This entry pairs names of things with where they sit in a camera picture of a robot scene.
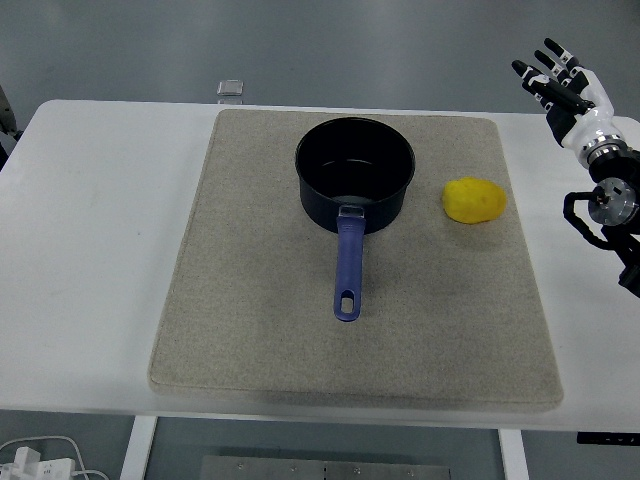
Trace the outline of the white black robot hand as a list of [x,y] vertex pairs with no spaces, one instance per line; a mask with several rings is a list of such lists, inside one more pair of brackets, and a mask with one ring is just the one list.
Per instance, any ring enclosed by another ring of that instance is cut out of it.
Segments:
[[546,112],[546,121],[556,142],[563,148],[581,151],[590,141],[618,135],[613,126],[613,105],[595,73],[584,67],[569,50],[547,38],[546,52],[537,50],[540,70],[521,60],[511,66]]

